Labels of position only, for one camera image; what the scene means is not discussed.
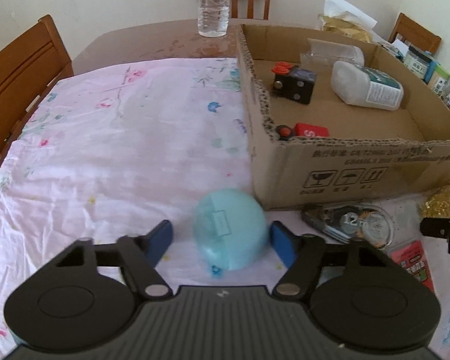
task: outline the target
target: wooden table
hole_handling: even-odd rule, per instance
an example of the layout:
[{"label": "wooden table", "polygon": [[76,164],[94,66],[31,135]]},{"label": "wooden table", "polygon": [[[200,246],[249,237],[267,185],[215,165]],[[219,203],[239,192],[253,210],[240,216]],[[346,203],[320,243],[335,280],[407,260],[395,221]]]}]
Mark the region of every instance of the wooden table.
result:
[{"label": "wooden table", "polygon": [[145,24],[99,36],[73,60],[73,71],[78,75],[153,59],[235,57],[235,35],[241,23],[301,27],[268,20],[231,19],[225,36],[206,38],[198,34],[196,19]]}]

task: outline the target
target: black cube toy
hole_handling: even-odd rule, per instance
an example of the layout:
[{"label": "black cube toy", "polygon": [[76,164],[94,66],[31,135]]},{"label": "black cube toy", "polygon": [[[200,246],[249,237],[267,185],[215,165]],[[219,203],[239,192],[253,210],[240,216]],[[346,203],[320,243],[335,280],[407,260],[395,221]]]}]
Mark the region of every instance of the black cube toy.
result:
[{"label": "black cube toy", "polygon": [[317,74],[293,66],[288,62],[277,62],[271,70],[275,73],[273,92],[301,104],[310,104]]}]

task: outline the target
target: water bottle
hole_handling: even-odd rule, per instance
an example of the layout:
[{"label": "water bottle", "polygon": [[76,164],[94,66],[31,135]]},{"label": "water bottle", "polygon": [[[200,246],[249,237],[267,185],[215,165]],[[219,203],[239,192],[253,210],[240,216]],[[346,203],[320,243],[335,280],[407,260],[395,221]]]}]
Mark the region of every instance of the water bottle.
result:
[{"label": "water bottle", "polygon": [[198,0],[198,33],[215,38],[227,33],[230,0]]}]

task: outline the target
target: blue gripper pad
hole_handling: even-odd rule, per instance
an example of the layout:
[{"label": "blue gripper pad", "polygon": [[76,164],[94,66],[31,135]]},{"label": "blue gripper pad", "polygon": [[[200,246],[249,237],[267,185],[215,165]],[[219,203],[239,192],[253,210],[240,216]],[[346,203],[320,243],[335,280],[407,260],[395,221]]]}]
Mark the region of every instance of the blue gripper pad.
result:
[{"label": "blue gripper pad", "polygon": [[155,268],[163,257],[173,239],[173,226],[168,220],[161,221],[145,236],[145,257],[147,262]]},{"label": "blue gripper pad", "polygon": [[270,243],[283,264],[290,268],[302,248],[302,238],[293,234],[282,222],[274,221],[270,226]]}]

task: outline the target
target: box warning symbols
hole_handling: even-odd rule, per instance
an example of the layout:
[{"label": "box warning symbols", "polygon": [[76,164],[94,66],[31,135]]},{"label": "box warning symbols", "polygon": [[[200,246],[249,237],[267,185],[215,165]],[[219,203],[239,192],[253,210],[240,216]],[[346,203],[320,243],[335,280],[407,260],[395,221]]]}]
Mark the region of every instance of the box warning symbols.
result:
[{"label": "box warning symbols", "polygon": [[375,183],[377,181],[380,181],[382,180],[382,177],[387,171],[387,169],[388,167],[369,169],[368,172],[363,177],[362,181],[360,182],[363,184],[363,183]]},{"label": "box warning symbols", "polygon": [[359,182],[365,169],[344,169],[335,181],[335,185],[352,185]]},{"label": "box warning symbols", "polygon": [[310,172],[307,181],[305,182],[305,184],[303,184],[303,188],[327,187],[334,179],[336,173],[336,170],[321,170],[318,172]]}]

